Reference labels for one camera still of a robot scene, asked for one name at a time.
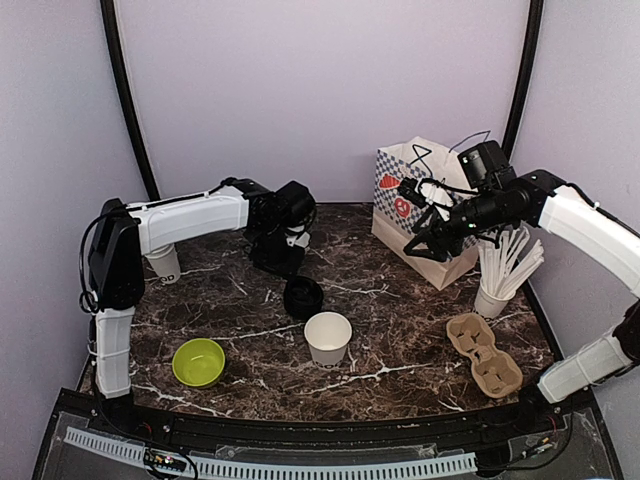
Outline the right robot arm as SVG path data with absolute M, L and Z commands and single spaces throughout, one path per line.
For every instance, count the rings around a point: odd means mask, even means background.
M 510 167 L 473 175 L 469 184 L 467 199 L 450 208 L 448 219 L 418 221 L 404 248 L 406 255 L 443 262 L 459 255 L 469 236 L 482 239 L 489 231 L 525 222 L 574 245 L 638 294 L 638 233 L 588 200 L 577 185 L 545 170 L 516 176 Z M 542 374 L 537 383 L 540 396 L 528 396 L 516 405 L 510 424 L 530 434 L 547 420 L 548 403 L 638 364 L 639 306 L 633 304 L 620 324 Z

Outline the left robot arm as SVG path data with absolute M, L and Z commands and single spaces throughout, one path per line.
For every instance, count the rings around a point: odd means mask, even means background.
M 95 325 L 95 385 L 108 399 L 101 417 L 120 436 L 141 427 L 131 391 L 130 331 L 145 292 L 143 265 L 172 284 L 181 271 L 176 245 L 217 232 L 241 231 L 253 266 L 282 278 L 297 273 L 310 242 L 316 202 L 291 181 L 271 191 L 251 179 L 229 177 L 211 190 L 170 199 L 104 203 L 83 234 L 79 252 L 81 309 Z

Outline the white paper coffee cup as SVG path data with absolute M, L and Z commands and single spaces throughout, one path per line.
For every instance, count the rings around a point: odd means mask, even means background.
M 306 322 L 304 337 L 313 363 L 322 369 L 333 369 L 344 359 L 352 338 L 352 326 L 339 313 L 321 312 Z

